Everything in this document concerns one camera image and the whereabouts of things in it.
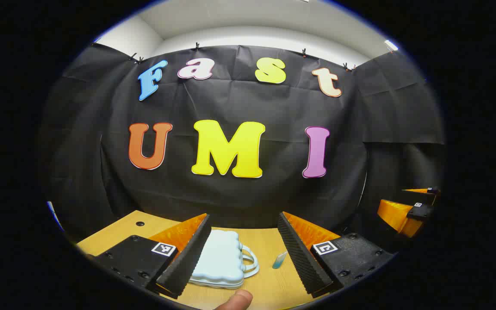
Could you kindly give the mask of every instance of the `black cloth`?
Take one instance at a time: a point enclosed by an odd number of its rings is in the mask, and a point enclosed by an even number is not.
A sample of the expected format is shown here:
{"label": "black cloth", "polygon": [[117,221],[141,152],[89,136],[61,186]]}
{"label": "black cloth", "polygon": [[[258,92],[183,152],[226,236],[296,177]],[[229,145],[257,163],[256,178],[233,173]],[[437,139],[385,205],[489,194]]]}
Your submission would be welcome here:
{"label": "black cloth", "polygon": [[[187,61],[202,57],[215,61],[211,78],[177,77]],[[285,63],[283,83],[258,82],[254,71],[262,57]],[[168,65],[158,90],[140,102],[137,77],[162,59]],[[342,96],[321,92],[311,74],[321,67],[338,76],[334,84]],[[261,178],[234,177],[236,159],[226,175],[217,169],[209,176],[191,172],[198,145],[193,125],[205,119],[218,121],[227,139],[242,122],[266,126]],[[143,140],[146,155],[154,151],[152,126],[173,125],[157,169],[130,163],[128,128],[138,122],[150,126]],[[330,131],[322,178],[301,175],[308,126]],[[171,220],[206,212],[213,226],[232,228],[276,227],[278,214],[286,211],[339,232],[354,214],[376,216],[379,200],[395,190],[441,186],[444,144],[437,100],[401,53],[386,53],[347,72],[324,59],[267,47],[203,47],[137,64],[94,44],[51,90],[37,156],[45,197],[79,241],[133,210]]]}

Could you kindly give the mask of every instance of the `purse handle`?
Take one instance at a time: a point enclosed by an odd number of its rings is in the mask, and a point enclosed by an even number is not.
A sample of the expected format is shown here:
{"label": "purse handle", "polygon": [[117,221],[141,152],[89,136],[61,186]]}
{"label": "purse handle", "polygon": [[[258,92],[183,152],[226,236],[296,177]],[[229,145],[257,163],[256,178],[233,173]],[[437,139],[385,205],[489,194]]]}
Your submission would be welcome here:
{"label": "purse handle", "polygon": [[247,271],[247,270],[253,269],[252,271],[250,271],[248,273],[244,273],[244,278],[247,278],[247,277],[253,276],[254,274],[258,273],[258,271],[260,271],[260,265],[257,262],[256,255],[254,254],[254,252],[252,252],[252,250],[250,250],[249,247],[246,247],[246,245],[242,245],[241,251],[242,250],[247,251],[252,256],[252,257],[250,257],[248,255],[243,254],[242,257],[254,262],[254,263],[252,263],[252,265],[242,265],[242,269],[243,269],[242,271]]}

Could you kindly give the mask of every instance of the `screw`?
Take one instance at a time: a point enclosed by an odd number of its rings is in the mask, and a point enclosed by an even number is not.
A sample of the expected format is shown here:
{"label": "screw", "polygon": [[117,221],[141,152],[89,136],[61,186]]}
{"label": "screw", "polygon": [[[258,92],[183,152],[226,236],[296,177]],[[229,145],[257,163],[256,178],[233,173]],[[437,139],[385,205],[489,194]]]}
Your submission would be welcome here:
{"label": "screw", "polygon": [[149,278],[149,275],[148,273],[144,272],[144,271],[139,271],[138,275],[140,277],[144,277],[145,279],[148,279]]}

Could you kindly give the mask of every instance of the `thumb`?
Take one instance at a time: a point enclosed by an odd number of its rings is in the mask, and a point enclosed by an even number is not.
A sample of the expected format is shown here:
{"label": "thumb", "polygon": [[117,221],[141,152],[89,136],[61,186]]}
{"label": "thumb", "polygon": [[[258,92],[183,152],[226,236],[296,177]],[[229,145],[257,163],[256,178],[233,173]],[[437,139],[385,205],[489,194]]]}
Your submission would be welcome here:
{"label": "thumb", "polygon": [[252,294],[245,290],[238,290],[226,303],[221,304],[215,310],[246,310],[252,303]]}

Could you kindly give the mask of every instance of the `white wall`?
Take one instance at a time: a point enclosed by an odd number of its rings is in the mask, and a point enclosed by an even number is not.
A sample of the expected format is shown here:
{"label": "white wall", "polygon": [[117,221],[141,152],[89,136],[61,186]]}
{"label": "white wall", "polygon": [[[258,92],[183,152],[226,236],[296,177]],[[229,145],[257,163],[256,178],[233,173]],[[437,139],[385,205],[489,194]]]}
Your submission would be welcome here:
{"label": "white wall", "polygon": [[347,62],[349,68],[370,60],[367,56],[345,45],[323,39],[322,37],[316,37],[294,30],[259,26],[212,28],[178,35],[160,43],[152,52],[152,56],[193,49],[196,42],[200,43],[200,47],[254,45],[257,47],[275,47],[300,53],[302,49],[306,49],[305,53],[307,55],[325,59],[339,65]]}
{"label": "white wall", "polygon": [[136,59],[152,57],[161,42],[160,35],[138,15],[109,29],[97,41],[130,56],[137,53]]}

